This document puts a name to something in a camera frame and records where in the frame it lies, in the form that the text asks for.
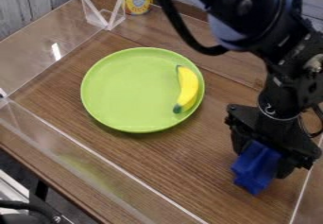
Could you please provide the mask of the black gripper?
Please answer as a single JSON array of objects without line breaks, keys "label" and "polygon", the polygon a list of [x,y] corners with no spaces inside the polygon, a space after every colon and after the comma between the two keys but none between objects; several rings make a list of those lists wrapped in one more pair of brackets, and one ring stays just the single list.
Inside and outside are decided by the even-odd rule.
[{"label": "black gripper", "polygon": [[229,104],[224,123],[231,129],[232,148],[237,155],[252,140],[283,154],[277,161],[276,179],[284,179],[296,168],[311,169],[321,156],[321,150],[296,119],[279,121],[265,116],[257,107]]}]

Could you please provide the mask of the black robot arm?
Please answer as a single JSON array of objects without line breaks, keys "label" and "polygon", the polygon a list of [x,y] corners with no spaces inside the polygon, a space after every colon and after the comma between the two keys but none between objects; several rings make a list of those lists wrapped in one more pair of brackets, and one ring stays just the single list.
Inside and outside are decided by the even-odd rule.
[{"label": "black robot arm", "polygon": [[263,60],[267,75],[257,105],[228,105],[225,124],[236,153],[244,153],[256,140],[281,154],[273,176],[283,179],[293,169],[309,169],[321,156],[301,113],[313,110],[323,129],[323,32],[303,17],[301,0],[196,1],[207,12],[216,46],[197,42],[172,0],[159,4],[195,51],[209,56],[243,51]]}]

